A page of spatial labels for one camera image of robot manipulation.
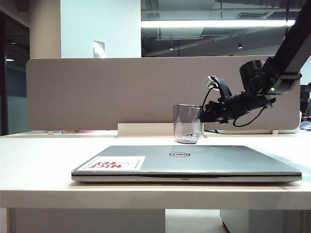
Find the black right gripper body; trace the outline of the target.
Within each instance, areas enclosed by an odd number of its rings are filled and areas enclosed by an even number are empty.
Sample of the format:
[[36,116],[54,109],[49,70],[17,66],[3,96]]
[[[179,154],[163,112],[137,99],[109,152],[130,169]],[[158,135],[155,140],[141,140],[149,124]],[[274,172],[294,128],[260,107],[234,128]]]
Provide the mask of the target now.
[[210,122],[227,123],[236,120],[246,114],[245,94],[219,98],[218,101],[210,101]]

